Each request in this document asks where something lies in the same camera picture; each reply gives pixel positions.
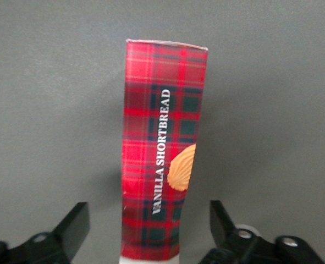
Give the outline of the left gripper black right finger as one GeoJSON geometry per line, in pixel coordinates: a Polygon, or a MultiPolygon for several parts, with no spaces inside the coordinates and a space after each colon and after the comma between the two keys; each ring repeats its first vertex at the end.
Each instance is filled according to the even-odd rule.
{"type": "Polygon", "coordinates": [[[216,245],[200,263],[320,263],[322,258],[303,239],[281,235],[266,241],[249,227],[236,226],[222,202],[210,201],[210,229],[216,245]]]}

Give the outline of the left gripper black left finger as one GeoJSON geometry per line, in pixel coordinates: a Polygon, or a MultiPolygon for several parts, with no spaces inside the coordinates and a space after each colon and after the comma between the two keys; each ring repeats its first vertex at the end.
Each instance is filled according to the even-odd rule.
{"type": "Polygon", "coordinates": [[[10,249],[0,241],[0,263],[71,263],[90,230],[89,204],[77,203],[51,232],[10,249]]]}

